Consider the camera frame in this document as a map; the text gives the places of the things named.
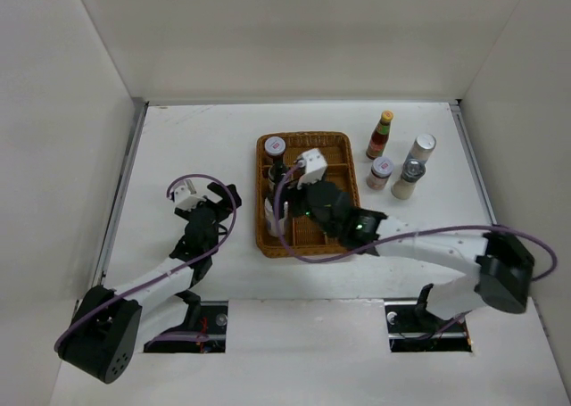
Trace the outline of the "white jar silver lid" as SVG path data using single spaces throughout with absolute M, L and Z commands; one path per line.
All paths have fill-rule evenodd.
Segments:
M 275 211 L 273 200 L 270 197 L 266 197 L 264 201 L 264 217 L 270 236 L 279 237 L 279 234 L 285 236 L 290 223 L 289 202 L 280 201 L 277 211 Z

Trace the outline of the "dark sauce bottle black cap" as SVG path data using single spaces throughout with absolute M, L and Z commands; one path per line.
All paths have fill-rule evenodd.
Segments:
M 274 195 L 277 185 L 288 171 L 288 167 L 284 163 L 283 154 L 270 156 L 269 158 L 271 159 L 271 165 L 268 170 L 268 198 Z

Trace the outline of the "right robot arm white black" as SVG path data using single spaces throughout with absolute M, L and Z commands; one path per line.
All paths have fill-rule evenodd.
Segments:
M 381 211 L 353 205 L 347 193 L 325 180 L 286 186 L 280 197 L 294 216 L 307 216 L 347 255 L 399 257 L 458 271 L 459 278 L 421 290 L 413 317 L 424 330 L 484 306 L 510 314 L 526 311 L 534 257 L 506 228 L 422 232 Z

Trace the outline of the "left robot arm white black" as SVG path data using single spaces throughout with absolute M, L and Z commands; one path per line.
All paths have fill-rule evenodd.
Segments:
M 191 177 L 168 188 L 174 212 L 186 222 L 169 256 L 136 280 L 107 288 L 94 286 L 84 295 L 69 328 L 54 350 L 59 358 L 99 381 L 110 384 L 129 365 L 133 354 L 175 328 L 191 333 L 200 323 L 200 298 L 192 287 L 204 279 L 212 257 L 228 239 L 242 200 L 233 184 L 209 179 L 212 201 L 199 196 Z

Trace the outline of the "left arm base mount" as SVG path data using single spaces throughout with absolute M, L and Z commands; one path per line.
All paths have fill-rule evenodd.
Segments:
M 228 329 L 228 301 L 204 302 L 198 294 L 176 295 L 186 306 L 184 319 L 162 330 L 143 347 L 145 353 L 224 353 Z

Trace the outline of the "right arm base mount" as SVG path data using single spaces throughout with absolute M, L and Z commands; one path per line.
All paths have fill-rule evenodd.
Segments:
M 433 286 L 424 286 L 416 301 L 385 301 L 385 321 L 391 352 L 472 352 L 463 315 L 439 319 L 426 310 L 428 294 Z

